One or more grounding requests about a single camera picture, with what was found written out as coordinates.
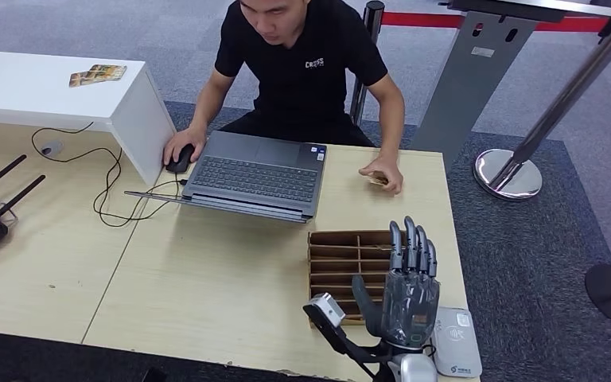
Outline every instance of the robotic thumb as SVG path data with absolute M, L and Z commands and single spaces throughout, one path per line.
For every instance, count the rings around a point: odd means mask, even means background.
M 355 296 L 355 301 L 360 308 L 369 334 L 373 337 L 382 337 L 380 321 L 383 316 L 383 310 L 371 300 L 371 296 L 369 296 L 367 288 L 364 285 L 364 280 L 360 275 L 354 275 L 352 277 L 352 294 Z

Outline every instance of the robotic hand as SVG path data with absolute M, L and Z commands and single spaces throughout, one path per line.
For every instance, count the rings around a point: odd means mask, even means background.
M 436 381 L 437 370 L 422 350 L 434 330 L 439 303 L 439 282 L 434 245 L 422 227 L 404 218 L 407 229 L 406 253 L 402 233 L 392 221 L 390 272 L 385 278 L 383 307 L 372 301 L 360 275 L 352 279 L 352 292 L 366 329 L 380 338 L 378 345 L 360 347 L 341 328 L 345 313 L 333 297 L 319 294 L 303 310 L 334 350 L 352 358 L 374 382 Z M 364 364 L 378 363 L 373 374 Z

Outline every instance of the card reader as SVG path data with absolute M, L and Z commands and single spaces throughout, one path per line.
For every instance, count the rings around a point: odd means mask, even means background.
M 479 345 L 467 309 L 439 307 L 432 334 L 439 374 L 474 378 L 481 375 Z

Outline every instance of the cardboard organizer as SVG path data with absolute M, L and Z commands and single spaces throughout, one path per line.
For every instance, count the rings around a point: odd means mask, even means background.
M 402 232 L 403 241 L 406 233 Z M 352 295 L 352 277 L 361 275 L 372 300 L 383 301 L 390 268 L 389 231 L 311 232 L 308 235 L 309 298 L 328 292 L 346 313 L 342 325 L 362 325 Z

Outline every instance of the man's right hand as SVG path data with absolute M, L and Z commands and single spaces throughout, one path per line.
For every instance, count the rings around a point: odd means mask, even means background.
M 171 158 L 178 162 L 181 149 L 188 144 L 192 144 L 195 147 L 193 154 L 191 154 L 191 162 L 195 162 L 200 157 L 204 144 L 207 142 L 205 130 L 204 128 L 191 126 L 184 131 L 177 132 L 165 145 L 162 153 L 163 164 L 167 165 Z

